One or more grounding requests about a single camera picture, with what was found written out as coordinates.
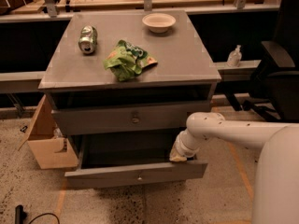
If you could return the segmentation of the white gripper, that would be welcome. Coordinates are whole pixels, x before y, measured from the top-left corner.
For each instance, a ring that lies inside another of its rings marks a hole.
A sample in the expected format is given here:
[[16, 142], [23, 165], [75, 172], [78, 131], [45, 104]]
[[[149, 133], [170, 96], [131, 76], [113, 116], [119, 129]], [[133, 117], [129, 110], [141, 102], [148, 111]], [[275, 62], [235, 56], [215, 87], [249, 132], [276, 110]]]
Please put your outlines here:
[[195, 137], [188, 130], [182, 131], [177, 136], [174, 149], [171, 150], [169, 160], [172, 162], [183, 162], [193, 157], [199, 150], [202, 139]]

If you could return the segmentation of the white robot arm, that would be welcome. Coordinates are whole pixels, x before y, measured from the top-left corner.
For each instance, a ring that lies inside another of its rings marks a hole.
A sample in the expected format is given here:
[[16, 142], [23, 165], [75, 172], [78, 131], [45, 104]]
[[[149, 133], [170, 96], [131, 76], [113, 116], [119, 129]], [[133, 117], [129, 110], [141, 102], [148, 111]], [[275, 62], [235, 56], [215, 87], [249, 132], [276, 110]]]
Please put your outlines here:
[[186, 161], [211, 139], [258, 150], [251, 224], [299, 224], [299, 124], [227, 120], [220, 113], [188, 116], [170, 152]]

